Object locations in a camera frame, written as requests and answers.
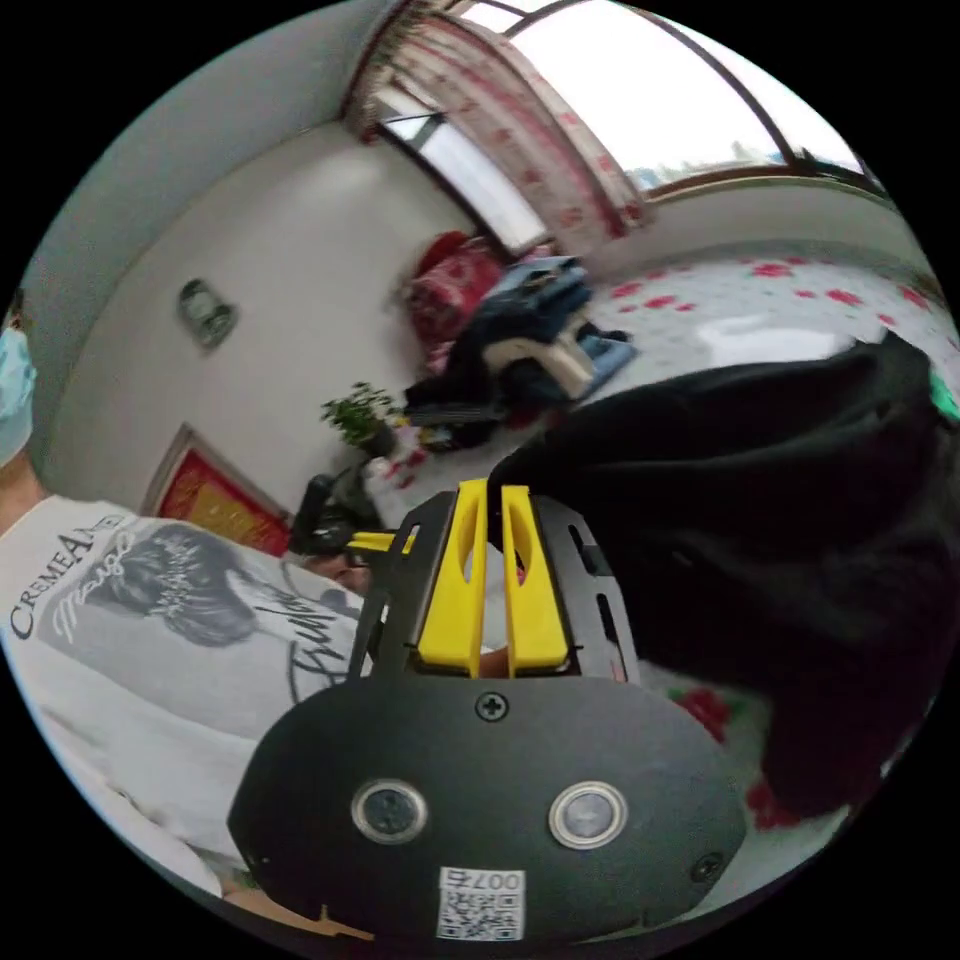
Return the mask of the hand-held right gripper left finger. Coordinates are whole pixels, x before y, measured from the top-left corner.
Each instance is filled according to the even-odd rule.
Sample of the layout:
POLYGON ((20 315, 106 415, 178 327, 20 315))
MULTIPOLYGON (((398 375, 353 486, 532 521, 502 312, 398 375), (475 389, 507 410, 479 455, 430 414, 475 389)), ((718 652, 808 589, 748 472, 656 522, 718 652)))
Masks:
POLYGON ((484 632, 487 481, 461 483, 417 644, 429 670, 478 673, 484 632))

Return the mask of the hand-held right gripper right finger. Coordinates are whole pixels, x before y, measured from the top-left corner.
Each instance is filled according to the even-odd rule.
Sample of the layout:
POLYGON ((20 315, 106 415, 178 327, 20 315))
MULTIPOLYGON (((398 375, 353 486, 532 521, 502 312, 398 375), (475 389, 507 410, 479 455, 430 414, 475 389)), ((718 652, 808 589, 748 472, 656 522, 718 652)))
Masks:
POLYGON ((508 670, 511 677, 563 669, 568 640, 529 489, 501 488, 508 670))

